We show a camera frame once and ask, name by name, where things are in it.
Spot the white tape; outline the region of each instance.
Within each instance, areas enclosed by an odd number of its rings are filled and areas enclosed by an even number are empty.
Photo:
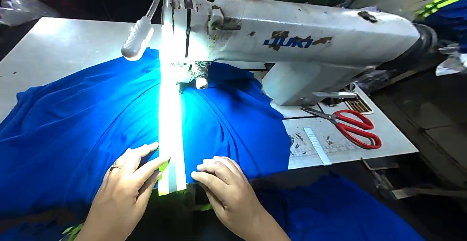
[[[306,135],[308,136],[308,139],[312,142],[313,147],[315,148],[316,152],[318,153],[319,159],[323,162],[323,165],[331,165],[331,161],[327,157],[326,152],[324,151],[323,147],[318,141],[318,138],[316,138],[316,135],[314,134],[313,130],[311,128],[305,127],[303,128],[305,131]]]

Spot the table surface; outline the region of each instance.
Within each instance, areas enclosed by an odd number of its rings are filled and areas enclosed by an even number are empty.
[[[0,119],[16,105],[16,93],[32,86],[41,86],[90,66],[121,56],[120,49],[134,23],[92,21],[67,18],[41,18],[38,23],[0,62]],[[154,35],[149,47],[159,48],[161,25],[153,25]],[[231,62],[243,69],[264,68],[262,63]],[[417,152],[413,144],[360,90],[360,97],[373,110],[367,117],[374,123],[372,133],[382,140],[379,149],[365,150],[349,142],[329,121],[322,118],[300,118],[309,114],[299,107],[279,107],[284,125],[294,143],[291,146],[289,169],[323,165],[316,149],[304,132],[313,130],[331,163],[355,161]],[[325,113],[347,109],[322,106]]]

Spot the ring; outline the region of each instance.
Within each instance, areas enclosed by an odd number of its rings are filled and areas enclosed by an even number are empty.
[[[109,172],[112,172],[112,170],[113,170],[113,169],[115,169],[115,168],[118,168],[118,169],[120,169],[120,168],[121,168],[121,166],[116,166],[115,164],[112,164],[112,165],[110,166],[110,170],[109,170]]]

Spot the scissor handle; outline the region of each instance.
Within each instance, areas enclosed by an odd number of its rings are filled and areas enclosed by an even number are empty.
[[[365,132],[363,130],[357,129],[355,127],[350,127],[349,125],[343,123],[336,124],[337,129],[344,135],[349,141],[353,142],[354,144],[364,148],[364,149],[378,149],[381,147],[381,139],[376,135],[369,132]],[[367,144],[359,139],[352,136],[350,133],[357,134],[363,137],[370,139],[375,144]]]
[[[359,122],[359,121],[356,120],[356,119],[352,119],[352,118],[346,117],[346,116],[342,115],[341,113],[350,113],[350,114],[353,114],[354,116],[358,117],[362,122]],[[340,110],[340,111],[335,112],[334,115],[336,116],[336,119],[340,119],[341,121],[344,121],[344,122],[353,124],[353,125],[355,125],[355,126],[357,126],[357,127],[362,128],[363,130],[371,130],[371,129],[375,128],[375,126],[374,126],[373,123],[370,121],[370,119],[368,119],[368,118],[365,117],[363,114],[361,114],[361,113],[359,113],[359,112],[356,112],[356,111],[352,111],[352,110]]]

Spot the wrist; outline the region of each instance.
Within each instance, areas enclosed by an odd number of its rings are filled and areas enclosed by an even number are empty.
[[[246,241],[289,241],[289,237],[264,208],[256,219],[254,233]]]
[[[81,231],[75,238],[75,241],[104,241],[104,240],[111,240],[111,241],[125,241],[127,237],[122,237],[118,233],[111,231],[109,228],[101,226],[99,224],[84,224]]]

